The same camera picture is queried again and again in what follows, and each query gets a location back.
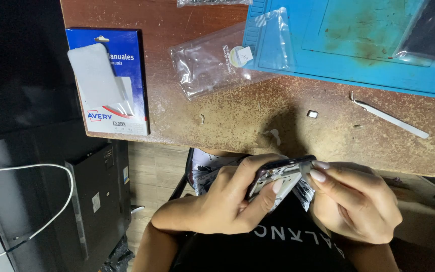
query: wooden desk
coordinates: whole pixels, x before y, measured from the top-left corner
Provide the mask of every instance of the wooden desk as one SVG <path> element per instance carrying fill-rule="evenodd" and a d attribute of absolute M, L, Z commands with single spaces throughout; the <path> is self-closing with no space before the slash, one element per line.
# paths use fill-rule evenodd
<path fill-rule="evenodd" d="M 286 76 L 189 102 L 167 49 L 244 21 L 247 6 L 175 5 L 175 0 L 61 0 L 67 28 L 142 29 L 151 134 L 120 139 L 252 154 L 311 153 L 325 161 L 435 176 L 435 98 Z M 421 139 L 362 110 L 349 100 L 351 90 L 357 100 L 430 137 Z M 318 118 L 307 117 L 308 110 Z M 280 146 L 263 134 L 272 129 L 279 132 Z"/>

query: white tweezers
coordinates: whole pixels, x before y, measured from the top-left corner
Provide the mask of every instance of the white tweezers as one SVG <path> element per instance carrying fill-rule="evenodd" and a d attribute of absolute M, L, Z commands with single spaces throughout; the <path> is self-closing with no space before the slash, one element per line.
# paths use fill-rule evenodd
<path fill-rule="evenodd" d="M 384 113 L 383 111 L 380 111 L 380 110 L 372 107 L 371 105 L 369 105 L 367 103 L 356 101 L 354 96 L 353 96 L 353 91 L 350 93 L 350 99 L 355 104 L 357 104 L 360 107 L 366 109 L 368 112 L 370 112 L 372 114 L 375 114 L 375 115 L 379 116 L 380 118 L 382 118 L 384 120 L 387 120 L 387 121 L 391 122 L 392 124 L 407 130 L 410 133 L 414 133 L 415 135 L 417 135 L 417 136 L 419 136 L 419 137 L 421 137 L 423 139 L 426 139 L 427 137 L 429 137 L 428 133 L 425 133 L 424 131 L 422 131 L 422 130 L 416 128 L 416 127 L 413 127 L 413 126 L 409 125 L 406 122 L 400 121 L 399 119 L 397 119 L 397 118 L 395 118 L 393 116 L 390 116 L 390 115 Z"/>

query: fingernail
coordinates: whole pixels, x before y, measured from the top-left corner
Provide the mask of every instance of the fingernail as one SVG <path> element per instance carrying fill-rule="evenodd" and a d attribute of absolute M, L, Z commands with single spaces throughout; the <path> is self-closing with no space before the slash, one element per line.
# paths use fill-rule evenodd
<path fill-rule="evenodd" d="M 330 164 L 322 161 L 312 161 L 313 166 L 321 168 L 323 170 L 330 169 Z"/>
<path fill-rule="evenodd" d="M 279 192 L 281 185 L 283 185 L 283 179 L 277 179 L 275 184 L 273 184 L 273 192 L 275 192 L 275 194 Z"/>
<path fill-rule="evenodd" d="M 315 169 L 310 170 L 310 176 L 317 182 L 324 182 L 327 179 L 323 173 Z"/>

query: label sticker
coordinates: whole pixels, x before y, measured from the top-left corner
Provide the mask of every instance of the label sticker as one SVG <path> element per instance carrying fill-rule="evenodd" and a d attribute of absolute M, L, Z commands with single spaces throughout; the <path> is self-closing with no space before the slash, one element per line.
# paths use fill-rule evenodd
<path fill-rule="evenodd" d="M 92 197 L 93 212 L 96 212 L 100 208 L 100 193 L 97 193 Z"/>
<path fill-rule="evenodd" d="M 127 184 L 129 182 L 129 167 L 124 168 L 124 184 Z"/>
<path fill-rule="evenodd" d="M 238 51 L 238 58 L 241 63 L 246 63 L 253 59 L 253 54 L 251 53 L 251 48 L 245 47 Z"/>

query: plastic bag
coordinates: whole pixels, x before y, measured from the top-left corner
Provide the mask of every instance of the plastic bag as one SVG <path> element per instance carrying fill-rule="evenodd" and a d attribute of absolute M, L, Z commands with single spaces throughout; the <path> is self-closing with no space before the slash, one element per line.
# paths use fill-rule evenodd
<path fill-rule="evenodd" d="M 245 4 L 252 5 L 253 0 L 177 0 L 177 7 L 183 6 L 200 6 L 200 5 L 233 5 Z"/>
<path fill-rule="evenodd" d="M 288 71 L 293 62 L 285 8 L 256 17 L 252 24 L 256 33 L 273 33 L 275 51 L 270 54 L 274 62 L 270 68 Z M 189 100 L 219 91 L 230 90 L 258 83 L 280 74 L 242 68 L 252 61 L 258 61 L 254 49 L 241 46 L 246 22 L 224 28 L 209 35 L 169 48 L 172 63 L 179 78 L 179 84 Z"/>
<path fill-rule="evenodd" d="M 424 0 L 393 54 L 404 61 L 423 61 L 435 67 L 435 0 Z"/>

